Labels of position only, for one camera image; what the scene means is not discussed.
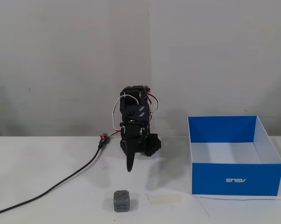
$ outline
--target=white table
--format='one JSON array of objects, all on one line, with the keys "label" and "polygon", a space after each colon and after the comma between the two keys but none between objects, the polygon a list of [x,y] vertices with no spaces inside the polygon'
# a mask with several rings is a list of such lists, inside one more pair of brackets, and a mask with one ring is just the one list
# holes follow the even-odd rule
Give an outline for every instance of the white table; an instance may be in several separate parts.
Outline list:
[{"label": "white table", "polygon": [[[136,155],[131,173],[119,141],[114,138],[93,165],[48,195],[0,214],[0,224],[281,223],[281,185],[278,200],[197,198],[189,194],[186,137],[162,138],[162,149],[152,157]],[[98,142],[98,137],[0,137],[0,210],[72,174],[93,157]],[[281,156],[281,137],[272,142]],[[121,189],[130,192],[131,208],[116,213],[113,193]]]}]

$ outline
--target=gray cube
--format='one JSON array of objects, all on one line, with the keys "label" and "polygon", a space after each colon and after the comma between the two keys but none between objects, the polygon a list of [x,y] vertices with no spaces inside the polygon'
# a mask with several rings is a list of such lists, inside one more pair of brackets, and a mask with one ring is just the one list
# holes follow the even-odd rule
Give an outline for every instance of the gray cube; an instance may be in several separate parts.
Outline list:
[{"label": "gray cube", "polygon": [[116,212],[125,212],[130,209],[130,196],[127,190],[117,190],[113,195],[113,206]]}]

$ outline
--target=white wall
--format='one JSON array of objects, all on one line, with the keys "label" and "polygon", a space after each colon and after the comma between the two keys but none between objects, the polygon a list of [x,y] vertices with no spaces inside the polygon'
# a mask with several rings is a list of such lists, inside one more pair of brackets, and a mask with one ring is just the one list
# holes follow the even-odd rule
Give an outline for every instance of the white wall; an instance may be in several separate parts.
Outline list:
[{"label": "white wall", "polygon": [[111,132],[120,91],[151,85],[148,14],[148,0],[0,0],[0,135]]},{"label": "white wall", "polygon": [[160,135],[186,116],[259,115],[281,135],[281,0],[151,0]]},{"label": "white wall", "polygon": [[111,132],[136,84],[161,99],[160,135],[188,115],[281,135],[281,0],[0,0],[0,135]]}]

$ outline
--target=cable plug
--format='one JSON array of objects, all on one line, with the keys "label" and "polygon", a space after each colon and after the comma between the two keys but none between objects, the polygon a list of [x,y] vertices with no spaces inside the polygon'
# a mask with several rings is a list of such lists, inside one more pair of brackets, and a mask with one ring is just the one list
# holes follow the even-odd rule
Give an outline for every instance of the cable plug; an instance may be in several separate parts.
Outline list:
[{"label": "cable plug", "polygon": [[109,140],[109,135],[107,133],[103,133],[102,135],[100,135],[100,137],[101,137],[101,139],[99,141],[99,149],[107,144],[107,142]]}]

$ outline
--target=blue box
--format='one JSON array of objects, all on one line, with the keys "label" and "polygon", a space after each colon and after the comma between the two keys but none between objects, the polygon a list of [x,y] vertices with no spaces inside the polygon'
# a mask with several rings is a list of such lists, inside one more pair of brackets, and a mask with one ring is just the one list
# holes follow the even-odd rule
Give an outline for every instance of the blue box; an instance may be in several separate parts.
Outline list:
[{"label": "blue box", "polygon": [[192,193],[276,196],[281,159],[256,116],[188,117]]}]

